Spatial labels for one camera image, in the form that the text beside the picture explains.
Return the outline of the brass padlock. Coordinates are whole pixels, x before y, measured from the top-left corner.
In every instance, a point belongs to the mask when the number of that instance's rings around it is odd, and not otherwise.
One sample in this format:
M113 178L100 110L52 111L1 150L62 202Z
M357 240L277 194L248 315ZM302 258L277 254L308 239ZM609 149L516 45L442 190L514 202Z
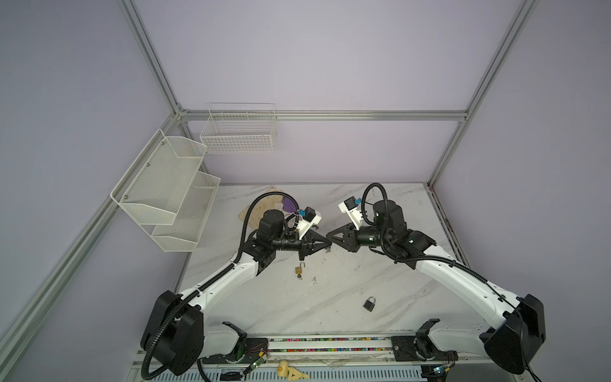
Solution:
M300 262L300 264L295 268L295 275L298 279L303 279L303 272L306 265L304 262Z

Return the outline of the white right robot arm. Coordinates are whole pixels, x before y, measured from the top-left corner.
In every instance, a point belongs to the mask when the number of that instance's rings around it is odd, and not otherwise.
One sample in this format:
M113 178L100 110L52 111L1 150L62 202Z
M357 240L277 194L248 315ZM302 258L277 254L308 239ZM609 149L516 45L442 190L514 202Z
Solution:
M375 254L427 275L468 304L483 321L474 328L452 326L431 318L418 328L411 345L413 354L431 361L443 353L486 356L511 374L527 372L546 341L544 304L531 294L519 296L492 283L453 258L421 231L410 229L402 208L388 198L377 182L360 198L349 197L338 205L350 219L327 234L327 239L349 252L363 247Z

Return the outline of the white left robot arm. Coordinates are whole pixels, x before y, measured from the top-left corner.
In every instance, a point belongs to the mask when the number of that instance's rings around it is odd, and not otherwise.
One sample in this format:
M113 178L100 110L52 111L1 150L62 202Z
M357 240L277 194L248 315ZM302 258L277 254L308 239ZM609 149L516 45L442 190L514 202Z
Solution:
M313 231L321 213L311 207L296 208L289 216L269 209L257 229L250 231L248 223L257 203L272 196L274 192L266 192L251 203L237 252L221 270L180 293L166 291L157 298L141 340L143 380L153 380L166 371L180 376L210 356L240 361L247 351L248 335L228 321L209 326L206 320L213 307L260 275L278 251L293 251L304 260L331 247L329 240Z

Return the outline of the purple pink spatula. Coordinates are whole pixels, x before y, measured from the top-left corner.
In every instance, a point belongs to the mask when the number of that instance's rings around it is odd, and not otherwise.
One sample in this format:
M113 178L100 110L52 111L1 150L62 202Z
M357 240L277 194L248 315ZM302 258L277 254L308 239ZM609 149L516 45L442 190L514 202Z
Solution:
M294 202L294 200L289 197L283 197L282 204L283 204L283 211L285 213L293 214L293 213L297 213L300 210L300 208Z

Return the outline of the beige work glove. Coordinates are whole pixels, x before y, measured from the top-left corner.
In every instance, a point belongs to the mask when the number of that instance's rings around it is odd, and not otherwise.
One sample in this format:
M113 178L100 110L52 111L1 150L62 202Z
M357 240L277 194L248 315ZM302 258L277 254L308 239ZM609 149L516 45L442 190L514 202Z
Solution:
M257 202L248 218L248 227L250 229L257 229L264 213L268 210L278 209L284 213L283 198L282 195L271 195Z

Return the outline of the black padlock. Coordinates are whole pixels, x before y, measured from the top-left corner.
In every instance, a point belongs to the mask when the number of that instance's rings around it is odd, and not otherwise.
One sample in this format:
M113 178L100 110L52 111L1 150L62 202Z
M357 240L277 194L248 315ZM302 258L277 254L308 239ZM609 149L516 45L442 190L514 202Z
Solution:
M368 312L372 312L375 309L375 306L376 306L376 298L373 296L370 296L369 298L367 298L363 304L364 309L367 310Z

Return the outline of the white mesh two-tier shelf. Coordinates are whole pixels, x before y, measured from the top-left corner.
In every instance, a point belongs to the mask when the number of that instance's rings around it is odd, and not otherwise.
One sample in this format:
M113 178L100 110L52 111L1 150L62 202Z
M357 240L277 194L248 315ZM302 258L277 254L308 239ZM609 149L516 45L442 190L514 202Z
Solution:
M221 180L203 171L207 147L157 130L110 193L164 252L192 252Z

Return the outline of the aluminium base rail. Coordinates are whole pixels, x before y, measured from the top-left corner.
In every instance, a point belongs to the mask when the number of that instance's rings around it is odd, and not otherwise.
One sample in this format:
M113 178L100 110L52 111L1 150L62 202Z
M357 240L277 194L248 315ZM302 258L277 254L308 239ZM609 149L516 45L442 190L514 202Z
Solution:
M414 336L389 334L253 337L243 357L206 356L176 375L165 371L157 381L288 381L277 374L280 361L310 376L296 381L527 381L489 359L470 353L440 353L417 358Z

